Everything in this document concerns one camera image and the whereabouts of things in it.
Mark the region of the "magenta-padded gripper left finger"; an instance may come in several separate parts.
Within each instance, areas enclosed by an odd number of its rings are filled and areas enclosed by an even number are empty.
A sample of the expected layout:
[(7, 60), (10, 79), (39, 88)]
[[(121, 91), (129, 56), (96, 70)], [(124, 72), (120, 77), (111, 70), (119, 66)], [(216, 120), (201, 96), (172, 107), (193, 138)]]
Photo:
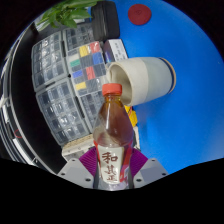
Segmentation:
[(81, 187), (97, 189), (99, 172), (96, 148), (92, 147), (80, 158), (71, 158), (58, 176)]

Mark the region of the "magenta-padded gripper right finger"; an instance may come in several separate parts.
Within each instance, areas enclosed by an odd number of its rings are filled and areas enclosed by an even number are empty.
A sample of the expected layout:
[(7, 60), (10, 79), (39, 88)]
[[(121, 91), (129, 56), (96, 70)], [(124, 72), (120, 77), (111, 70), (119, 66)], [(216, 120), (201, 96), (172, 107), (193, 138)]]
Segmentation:
[(146, 186), (168, 175), (168, 172), (156, 158), (148, 159), (137, 149), (133, 150), (130, 159), (129, 188)]

